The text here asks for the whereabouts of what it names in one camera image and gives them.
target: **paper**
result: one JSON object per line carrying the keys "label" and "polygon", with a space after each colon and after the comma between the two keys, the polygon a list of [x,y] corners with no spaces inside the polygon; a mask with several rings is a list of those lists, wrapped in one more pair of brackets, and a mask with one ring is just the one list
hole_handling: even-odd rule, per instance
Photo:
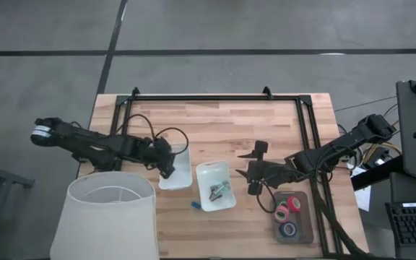
{"label": "paper", "polygon": [[[352,167],[354,167],[352,164],[348,163],[347,167],[349,169],[352,169]],[[357,176],[361,173],[364,173],[365,170],[359,167],[356,167],[353,171],[352,171],[352,177],[353,176]],[[359,209],[365,210],[366,212],[368,212],[369,208],[370,208],[370,192],[371,192],[371,186],[367,187],[367,188],[363,188],[360,189],[358,191],[355,191],[355,200],[357,202],[357,206],[359,207]]]}

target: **brown tray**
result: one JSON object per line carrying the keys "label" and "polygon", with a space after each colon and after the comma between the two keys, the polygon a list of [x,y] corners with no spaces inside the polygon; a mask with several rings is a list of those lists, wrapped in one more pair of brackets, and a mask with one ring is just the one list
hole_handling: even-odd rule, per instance
{"label": "brown tray", "polygon": [[294,196],[301,202],[301,210],[297,213],[290,213],[290,221],[296,225],[297,234],[292,238],[282,236],[279,231],[280,223],[275,222],[274,215],[271,214],[272,232],[279,243],[312,243],[314,241],[314,234],[312,232],[311,216],[309,214],[309,203],[306,193],[302,191],[281,191],[274,193],[274,198],[277,203],[284,199]]}

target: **white lampshade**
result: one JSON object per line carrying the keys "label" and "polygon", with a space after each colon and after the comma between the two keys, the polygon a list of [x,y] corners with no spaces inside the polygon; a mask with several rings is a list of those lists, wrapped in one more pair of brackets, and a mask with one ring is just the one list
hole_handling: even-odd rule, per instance
{"label": "white lampshade", "polygon": [[70,184],[53,260],[157,260],[155,190],[124,172],[91,174]]}

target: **black keyboard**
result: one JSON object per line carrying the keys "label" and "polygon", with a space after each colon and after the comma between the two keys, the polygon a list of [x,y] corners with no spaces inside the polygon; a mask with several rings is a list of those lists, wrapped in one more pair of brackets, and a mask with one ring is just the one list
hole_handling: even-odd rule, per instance
{"label": "black keyboard", "polygon": [[416,246],[416,203],[386,203],[394,239],[400,246]]}

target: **gray floor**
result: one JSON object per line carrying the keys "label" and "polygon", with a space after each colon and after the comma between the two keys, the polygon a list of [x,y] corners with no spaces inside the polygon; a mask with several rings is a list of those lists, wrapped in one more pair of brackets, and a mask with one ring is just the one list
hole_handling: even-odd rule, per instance
{"label": "gray floor", "polygon": [[[0,51],[107,50],[119,0],[0,0]],[[117,49],[416,48],[416,1],[135,0]],[[36,147],[37,117],[88,125],[105,57],[0,57],[0,168],[36,178],[14,188],[0,230],[0,259],[48,256],[66,187],[78,164],[59,148]],[[115,57],[106,93],[329,92],[336,110],[395,95],[416,79],[416,54]],[[336,112],[350,129],[395,99]],[[395,122],[397,113],[388,117]],[[394,143],[400,145],[399,136]],[[374,189],[361,212],[370,251],[392,256],[378,224],[389,200]]]}

